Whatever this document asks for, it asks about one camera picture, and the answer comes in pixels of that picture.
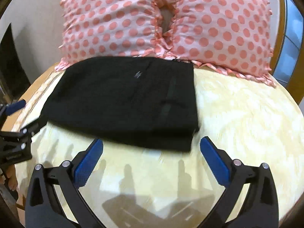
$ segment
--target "pink polka dot pillowcase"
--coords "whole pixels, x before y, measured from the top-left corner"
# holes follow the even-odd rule
[[[177,0],[166,56],[275,86],[268,0]]]
[[[160,13],[155,0],[61,0],[63,58],[56,71],[95,56],[157,56]]]

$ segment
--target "folded black fabric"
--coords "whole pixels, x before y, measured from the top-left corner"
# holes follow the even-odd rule
[[[119,143],[187,152],[198,129],[193,66],[152,57],[90,58],[66,70],[41,115]]]

